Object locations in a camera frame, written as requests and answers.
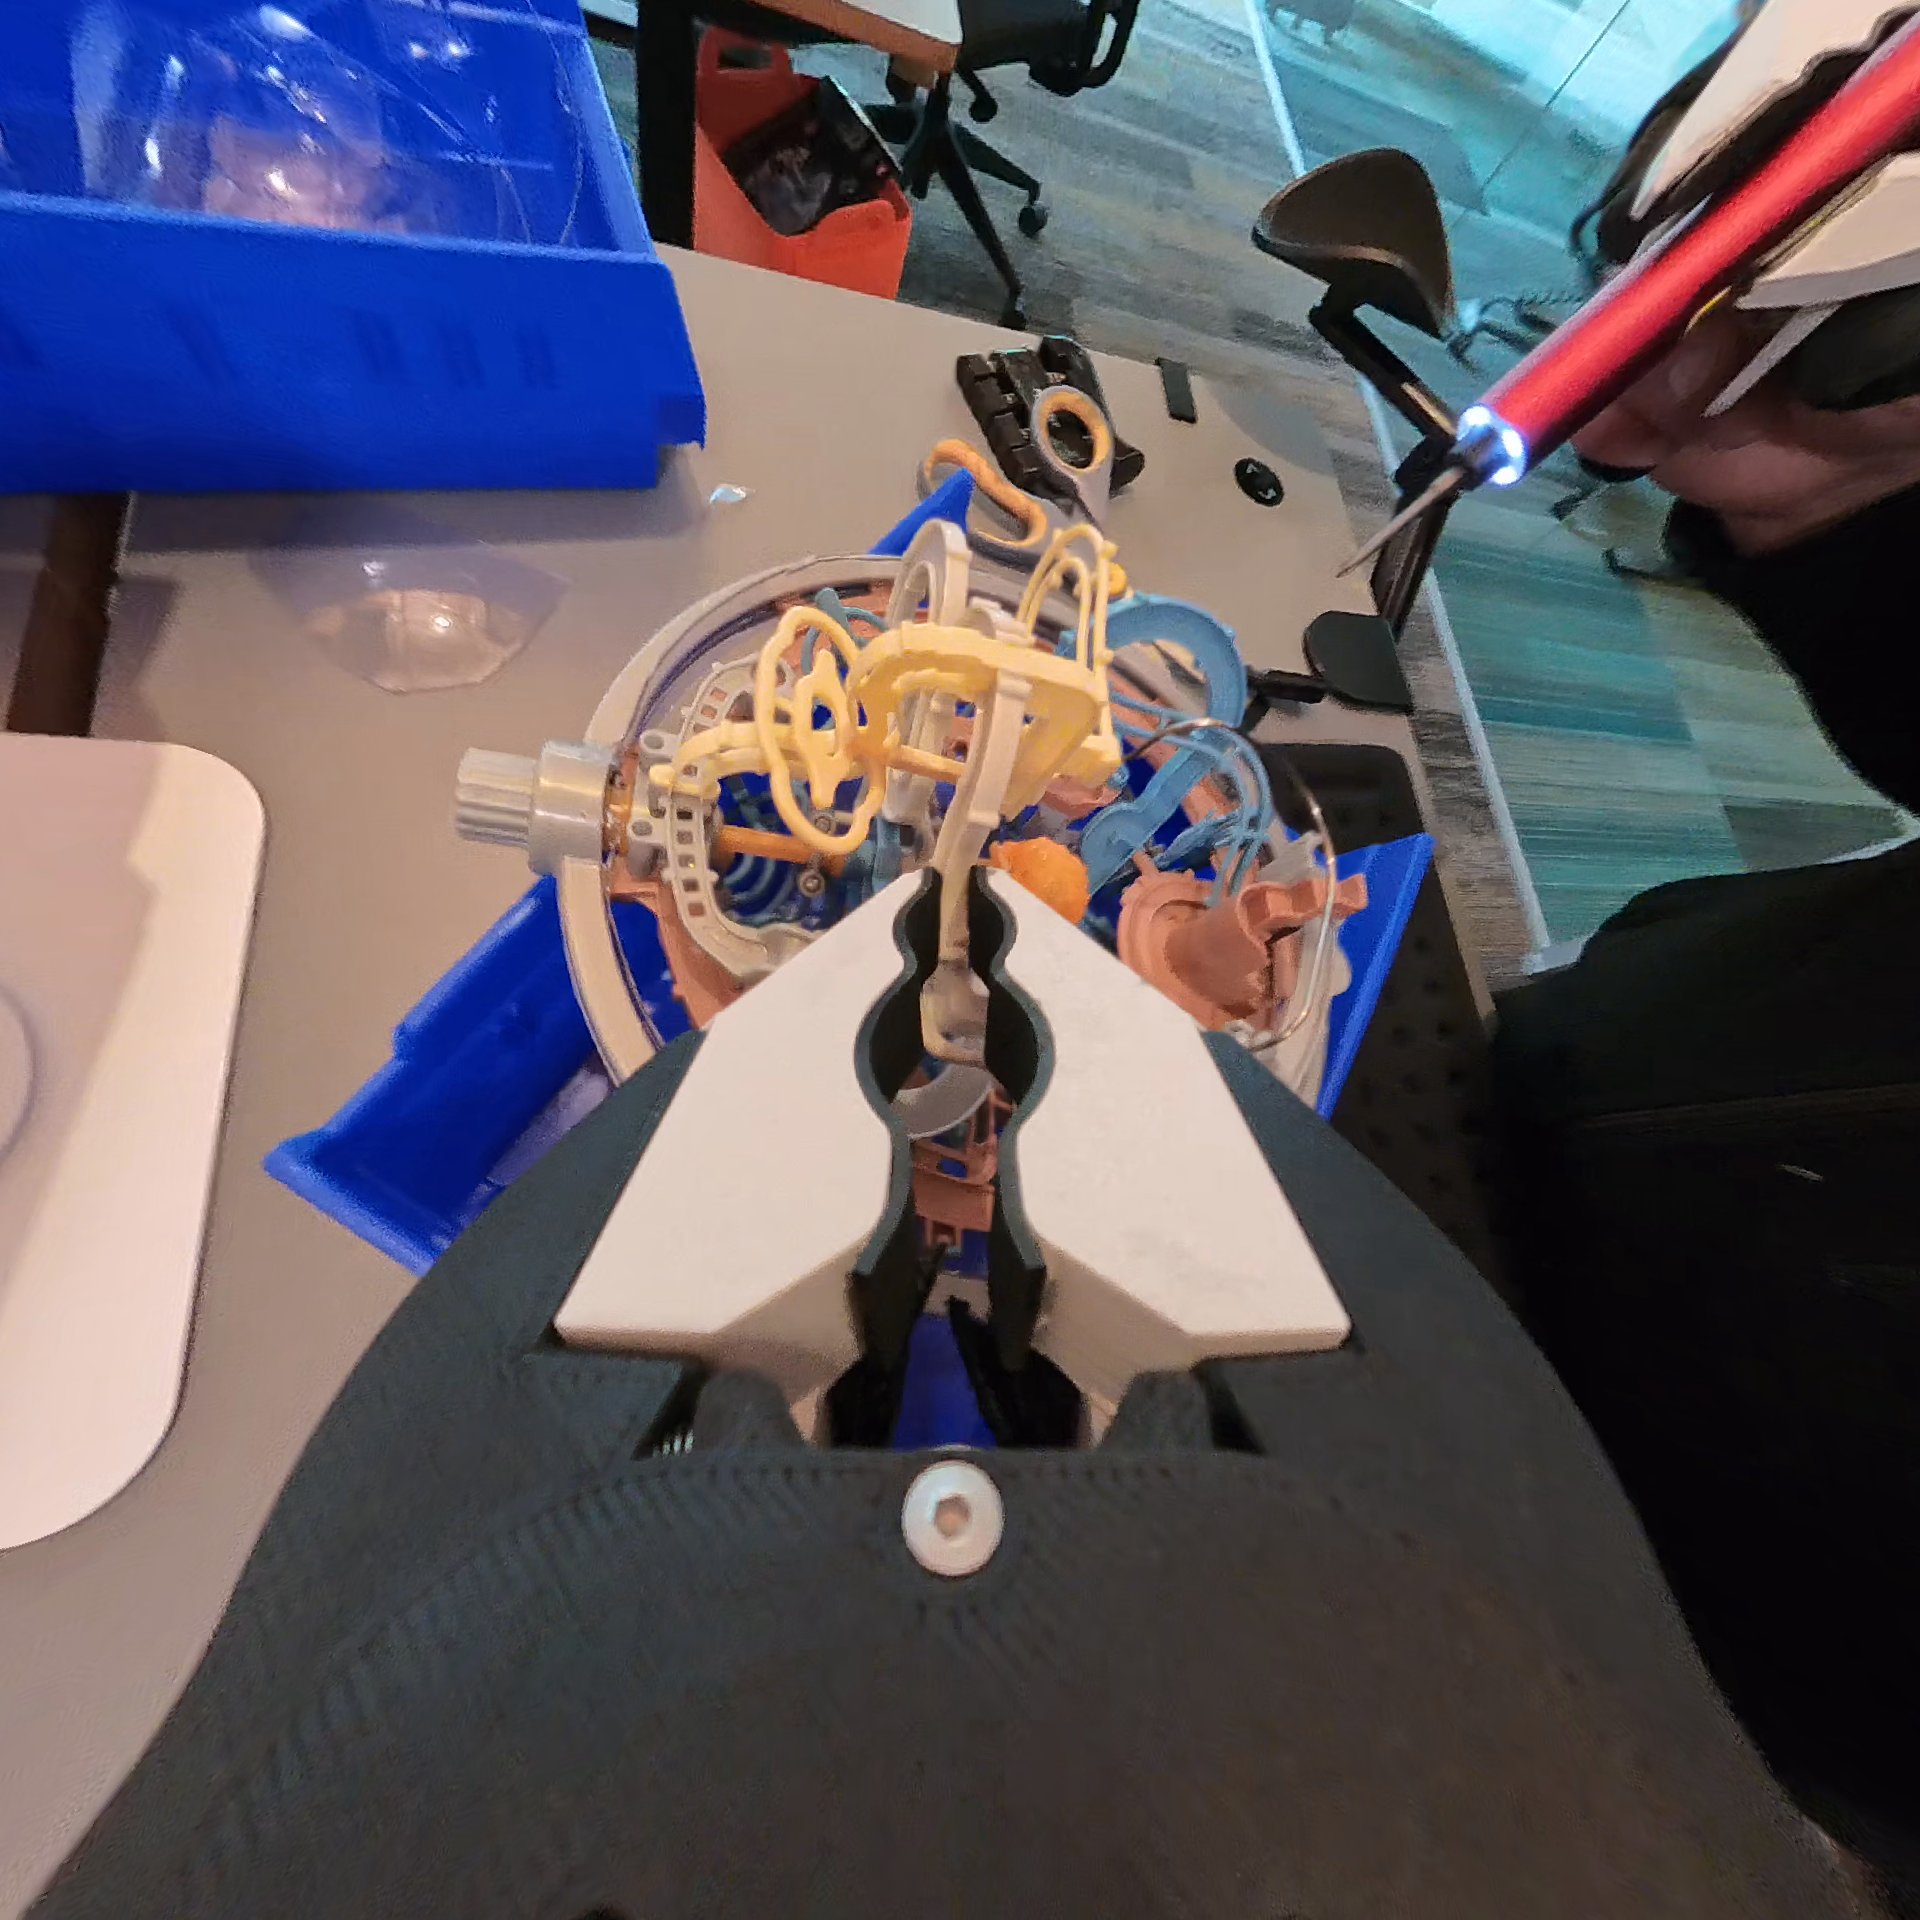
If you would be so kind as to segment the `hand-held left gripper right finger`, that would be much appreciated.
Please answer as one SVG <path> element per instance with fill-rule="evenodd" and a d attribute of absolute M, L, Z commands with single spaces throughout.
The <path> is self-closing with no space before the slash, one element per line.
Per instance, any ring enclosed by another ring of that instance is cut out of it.
<path fill-rule="evenodd" d="M 1342 1351 L 1353 1330 L 1238 1103 L 1238 1043 L 1003 872 L 974 876 L 998 1137 L 988 1328 L 1104 1408 L 1142 1376 Z"/>

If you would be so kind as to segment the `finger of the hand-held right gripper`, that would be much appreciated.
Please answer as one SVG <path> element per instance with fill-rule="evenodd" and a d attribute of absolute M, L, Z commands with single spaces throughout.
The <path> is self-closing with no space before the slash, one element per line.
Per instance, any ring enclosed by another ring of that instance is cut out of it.
<path fill-rule="evenodd" d="M 1753 362 L 1708 402 L 1728 414 L 1853 301 L 1918 301 L 1918 180 L 1862 180 L 1732 279 L 1741 311 L 1775 317 Z"/>
<path fill-rule="evenodd" d="M 1653 214 L 1679 180 L 1806 86 L 1820 59 L 1870 53 L 1911 14 L 1918 3 L 1763 3 L 1653 158 L 1633 214 Z"/>

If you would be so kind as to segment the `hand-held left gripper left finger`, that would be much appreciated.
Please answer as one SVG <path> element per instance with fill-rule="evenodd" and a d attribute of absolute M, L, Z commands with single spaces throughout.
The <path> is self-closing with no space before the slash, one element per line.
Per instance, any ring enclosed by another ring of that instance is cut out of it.
<path fill-rule="evenodd" d="M 927 876 L 889 883 L 712 1021 L 556 1315 L 567 1354 L 758 1376 L 830 1441 L 865 1357 L 851 1275 L 898 1172 L 857 1043 L 915 983 L 927 899 Z"/>

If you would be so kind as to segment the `red electric screwdriver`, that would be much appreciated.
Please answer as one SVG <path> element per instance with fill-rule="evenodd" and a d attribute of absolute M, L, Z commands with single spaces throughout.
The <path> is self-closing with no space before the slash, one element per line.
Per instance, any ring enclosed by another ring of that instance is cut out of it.
<path fill-rule="evenodd" d="M 1701 81 L 1682 86 L 1679 105 L 1653 123 L 1653 144 L 1625 171 L 1625 251 L 1616 276 L 1457 414 L 1457 444 L 1430 502 L 1452 506 L 1480 487 L 1516 487 L 1717 311 L 1761 320 L 1768 339 L 1775 317 L 1731 304 L 1741 269 L 1753 269 L 1862 180 L 1918 180 L 1911 14 L 1896 20 L 1870 53 L 1820 59 L 1806 86 L 1746 125 L 1653 214 L 1638 220 L 1641 180 L 1731 43 L 1704 66 Z"/>

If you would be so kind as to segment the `blue storage bin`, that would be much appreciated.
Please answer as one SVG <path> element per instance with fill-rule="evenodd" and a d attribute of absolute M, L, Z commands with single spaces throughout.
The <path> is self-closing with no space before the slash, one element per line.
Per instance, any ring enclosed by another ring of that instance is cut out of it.
<path fill-rule="evenodd" d="M 2 492 L 648 491 L 708 440 L 576 3 L 581 251 L 243 225 L 91 199 L 55 58 L 2 3 Z"/>
<path fill-rule="evenodd" d="M 951 477 L 877 552 L 849 559 L 898 559 L 936 509 L 964 509 L 969 497 L 974 485 Z M 537 876 L 395 1025 L 365 1089 L 310 1135 L 277 1143 L 268 1172 L 420 1275 L 610 1091 L 589 1053 L 556 885 Z"/>

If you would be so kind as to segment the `clear maze ball toy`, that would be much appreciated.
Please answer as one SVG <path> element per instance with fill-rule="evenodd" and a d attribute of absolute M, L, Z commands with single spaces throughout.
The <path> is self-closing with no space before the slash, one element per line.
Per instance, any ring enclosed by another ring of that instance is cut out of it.
<path fill-rule="evenodd" d="M 1282 822 L 1247 692 L 1230 630 L 1138 592 L 1089 520 L 998 559 L 936 514 L 898 559 L 771 567 L 692 606 L 587 740 L 467 750 L 454 820 L 556 885 L 610 1082 L 929 876 L 937 960 L 900 1100 L 921 1239 L 983 1271 L 1009 1095 L 983 1069 L 983 985 L 956 954 L 975 872 L 1330 1111 L 1370 883 L 1306 784 Z"/>

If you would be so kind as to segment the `person's right forearm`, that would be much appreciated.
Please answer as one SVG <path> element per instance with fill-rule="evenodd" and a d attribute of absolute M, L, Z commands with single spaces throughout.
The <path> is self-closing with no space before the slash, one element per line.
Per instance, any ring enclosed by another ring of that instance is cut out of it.
<path fill-rule="evenodd" d="M 1918 491 L 1768 552 L 1744 552 L 1717 514 L 1679 502 L 1665 543 L 1797 677 L 1838 757 L 1915 815 Z"/>

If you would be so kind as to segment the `person's right hand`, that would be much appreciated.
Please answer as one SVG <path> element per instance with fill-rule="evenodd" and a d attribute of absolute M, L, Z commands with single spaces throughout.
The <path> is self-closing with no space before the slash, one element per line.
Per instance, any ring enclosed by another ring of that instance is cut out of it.
<path fill-rule="evenodd" d="M 1918 487 L 1918 396 L 1827 414 L 1768 374 L 1710 419 L 1708 402 L 1750 365 L 1759 339 L 1741 316 L 1698 320 L 1572 446 L 1714 514 L 1744 556 L 1810 541 Z"/>

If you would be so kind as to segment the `black perforated pad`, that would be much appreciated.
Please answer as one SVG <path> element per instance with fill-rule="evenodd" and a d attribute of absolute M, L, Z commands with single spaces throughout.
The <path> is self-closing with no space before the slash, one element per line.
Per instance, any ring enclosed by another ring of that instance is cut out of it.
<path fill-rule="evenodd" d="M 1370 893 L 1336 928 L 1349 983 L 1329 1007 L 1320 1113 L 1493 1275 L 1488 1034 L 1411 770 L 1367 741 L 1267 741 L 1261 757 L 1283 822 L 1306 829 L 1320 806 L 1336 872 Z"/>

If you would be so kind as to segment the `person's black clothing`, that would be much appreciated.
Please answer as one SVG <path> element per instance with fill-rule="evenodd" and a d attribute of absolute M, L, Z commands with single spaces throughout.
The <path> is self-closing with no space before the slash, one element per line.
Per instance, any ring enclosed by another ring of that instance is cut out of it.
<path fill-rule="evenodd" d="M 1501 1002 L 1520 1315 L 1701 1663 L 1918 1916 L 1918 841 L 1669 883 Z"/>

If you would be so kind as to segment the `black plastic plate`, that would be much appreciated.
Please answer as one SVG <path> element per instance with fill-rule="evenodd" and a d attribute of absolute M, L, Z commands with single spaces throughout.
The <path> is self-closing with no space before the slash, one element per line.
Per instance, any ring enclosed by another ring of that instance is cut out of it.
<path fill-rule="evenodd" d="M 1347 708 L 1409 716 L 1411 689 L 1400 639 L 1377 611 L 1322 611 L 1302 630 L 1308 675 Z"/>

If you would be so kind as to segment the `white stand base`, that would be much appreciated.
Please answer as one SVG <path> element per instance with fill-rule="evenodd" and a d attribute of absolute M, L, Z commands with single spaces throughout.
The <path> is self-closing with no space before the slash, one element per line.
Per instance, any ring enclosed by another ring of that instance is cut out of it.
<path fill-rule="evenodd" d="M 268 817 L 174 741 L 2 734 L 2 1545 L 174 1425 Z"/>

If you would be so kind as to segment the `clear plastic dome half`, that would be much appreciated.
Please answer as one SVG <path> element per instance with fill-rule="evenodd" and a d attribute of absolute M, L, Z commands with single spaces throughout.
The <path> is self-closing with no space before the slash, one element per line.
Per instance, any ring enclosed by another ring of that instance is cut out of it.
<path fill-rule="evenodd" d="M 581 251 L 576 29 L 541 3 L 78 3 L 75 183 L 243 225 Z"/>
<path fill-rule="evenodd" d="M 335 543 L 254 556 L 302 635 L 383 692 L 498 677 L 564 601 L 564 580 L 489 543 Z"/>

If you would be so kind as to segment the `grey orange scissors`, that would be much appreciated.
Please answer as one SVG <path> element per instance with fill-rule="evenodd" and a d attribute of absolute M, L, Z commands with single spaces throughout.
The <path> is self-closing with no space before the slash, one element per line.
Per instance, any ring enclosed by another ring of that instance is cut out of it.
<path fill-rule="evenodd" d="M 1142 473 L 1142 455 L 1113 434 L 1104 407 L 1073 383 L 1044 383 L 1028 398 L 996 396 L 975 413 L 986 446 L 937 440 L 917 492 L 929 502 L 951 477 L 974 485 L 969 506 L 936 509 L 969 545 L 1003 565 L 1034 567 L 1058 532 L 1104 531 L 1111 502 Z"/>

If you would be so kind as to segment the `black office chair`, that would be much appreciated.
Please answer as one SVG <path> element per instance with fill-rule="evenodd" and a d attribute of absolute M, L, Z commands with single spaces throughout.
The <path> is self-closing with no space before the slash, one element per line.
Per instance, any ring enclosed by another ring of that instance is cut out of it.
<path fill-rule="evenodd" d="M 1021 66 L 1037 87 L 1069 101 L 1117 77 L 1138 23 L 1138 3 L 959 3 L 959 43 L 951 73 L 933 73 L 921 59 L 893 58 L 886 101 L 866 105 L 866 120 L 898 161 L 900 192 L 923 203 L 942 180 L 959 210 L 996 276 L 1003 283 L 1001 326 L 1027 328 L 1024 279 L 983 203 L 979 175 L 1024 194 L 1021 235 L 1040 236 L 1049 227 L 1044 183 L 1024 167 L 986 144 L 954 116 L 951 92 L 966 86 L 974 123 L 998 116 L 986 73 Z"/>

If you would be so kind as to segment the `black ribbed bit holder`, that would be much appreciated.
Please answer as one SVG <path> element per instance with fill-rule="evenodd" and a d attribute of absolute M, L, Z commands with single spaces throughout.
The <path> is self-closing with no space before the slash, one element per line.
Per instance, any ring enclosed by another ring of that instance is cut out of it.
<path fill-rule="evenodd" d="M 1091 356 L 1069 333 L 1049 333 L 1028 349 L 959 356 L 954 381 L 998 470 L 1027 492 L 1049 492 L 1031 440 L 1031 402 L 1040 394 L 1069 388 L 1089 396 L 1106 421 L 1106 396 Z"/>

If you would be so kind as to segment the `orange storage bin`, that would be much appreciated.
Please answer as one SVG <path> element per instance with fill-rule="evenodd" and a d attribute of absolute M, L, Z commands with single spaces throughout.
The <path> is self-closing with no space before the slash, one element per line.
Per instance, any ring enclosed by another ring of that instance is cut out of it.
<path fill-rule="evenodd" d="M 870 116 L 790 50 L 705 29 L 692 247 L 746 269 L 895 301 L 915 211 Z"/>

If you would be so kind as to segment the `brown wooden post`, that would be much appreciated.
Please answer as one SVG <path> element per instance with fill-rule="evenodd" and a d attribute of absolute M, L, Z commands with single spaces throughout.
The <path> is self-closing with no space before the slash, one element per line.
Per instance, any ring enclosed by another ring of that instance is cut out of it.
<path fill-rule="evenodd" d="M 108 652 L 131 492 L 55 497 L 2 727 L 87 737 Z"/>

